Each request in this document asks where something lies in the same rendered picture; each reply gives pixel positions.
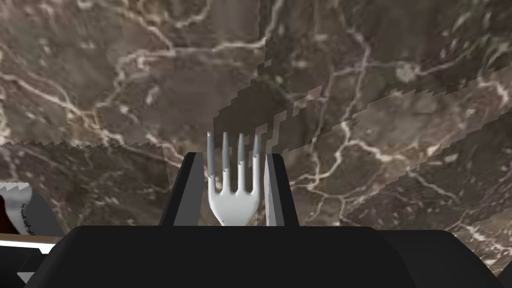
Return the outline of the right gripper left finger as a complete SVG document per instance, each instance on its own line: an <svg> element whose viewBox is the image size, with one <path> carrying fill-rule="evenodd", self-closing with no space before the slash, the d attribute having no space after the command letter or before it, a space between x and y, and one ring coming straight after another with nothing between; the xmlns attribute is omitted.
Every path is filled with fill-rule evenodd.
<svg viewBox="0 0 512 288"><path fill-rule="evenodd" d="M205 184L203 154L189 152L183 159L159 226L197 226Z"/></svg>

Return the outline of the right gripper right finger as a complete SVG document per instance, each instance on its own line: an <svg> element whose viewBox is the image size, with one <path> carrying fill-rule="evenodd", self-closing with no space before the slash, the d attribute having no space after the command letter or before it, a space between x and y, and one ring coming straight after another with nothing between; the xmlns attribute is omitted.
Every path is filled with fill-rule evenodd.
<svg viewBox="0 0 512 288"><path fill-rule="evenodd" d="M263 176L266 226L298 227L300 225L283 157L265 155Z"/></svg>

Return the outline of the white fork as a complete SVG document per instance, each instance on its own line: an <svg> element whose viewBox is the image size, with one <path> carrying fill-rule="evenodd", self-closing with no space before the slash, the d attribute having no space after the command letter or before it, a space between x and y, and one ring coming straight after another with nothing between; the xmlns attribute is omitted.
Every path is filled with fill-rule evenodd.
<svg viewBox="0 0 512 288"><path fill-rule="evenodd" d="M239 134L237 149L237 190L231 191L231 169L228 133L222 138L222 189L216 192L215 147L212 132L207 132L207 184L211 211L222 226L247 226L256 214L261 196L261 147L259 135L254 136L252 150L252 191L245 189L244 135Z"/></svg>

